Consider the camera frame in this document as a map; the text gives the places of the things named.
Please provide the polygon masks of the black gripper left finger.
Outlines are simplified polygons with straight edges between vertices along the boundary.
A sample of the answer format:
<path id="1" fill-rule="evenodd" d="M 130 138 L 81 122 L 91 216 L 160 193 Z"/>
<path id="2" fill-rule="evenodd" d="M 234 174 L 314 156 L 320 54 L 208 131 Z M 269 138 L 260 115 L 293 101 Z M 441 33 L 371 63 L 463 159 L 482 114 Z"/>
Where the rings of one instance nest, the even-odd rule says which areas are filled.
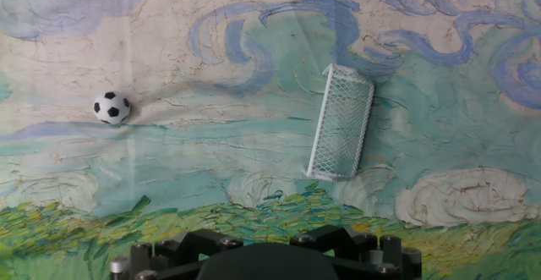
<path id="1" fill-rule="evenodd" d="M 212 256 L 242 246 L 242 239 L 209 229 L 185 231 L 154 244 L 137 242 L 128 255 L 110 260 L 110 279 L 195 279 L 204 264 L 201 255 Z"/>

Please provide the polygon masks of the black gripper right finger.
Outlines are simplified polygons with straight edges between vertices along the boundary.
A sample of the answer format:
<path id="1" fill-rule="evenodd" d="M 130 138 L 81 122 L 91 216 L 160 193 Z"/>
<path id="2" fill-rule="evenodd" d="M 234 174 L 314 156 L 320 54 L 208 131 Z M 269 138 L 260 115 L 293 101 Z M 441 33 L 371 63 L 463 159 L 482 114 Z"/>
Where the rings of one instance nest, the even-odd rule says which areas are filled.
<path id="1" fill-rule="evenodd" d="M 291 237 L 289 244 L 320 252 L 340 279 L 422 279 L 422 251 L 403 245 L 396 235 L 325 225 Z"/>

